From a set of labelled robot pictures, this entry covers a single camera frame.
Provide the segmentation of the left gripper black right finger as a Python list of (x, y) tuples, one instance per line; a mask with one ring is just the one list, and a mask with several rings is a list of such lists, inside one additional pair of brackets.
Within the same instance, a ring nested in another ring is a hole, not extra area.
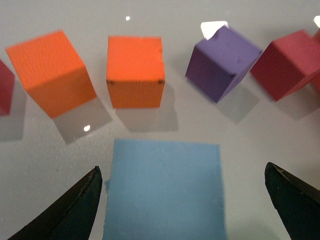
[(265, 186), (292, 240), (320, 238), (320, 191), (283, 168), (268, 162)]

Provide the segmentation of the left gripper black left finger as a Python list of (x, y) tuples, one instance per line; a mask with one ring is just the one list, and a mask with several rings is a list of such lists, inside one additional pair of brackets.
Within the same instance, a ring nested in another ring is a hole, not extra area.
[(96, 218), (102, 174), (95, 166), (11, 240), (87, 240)]

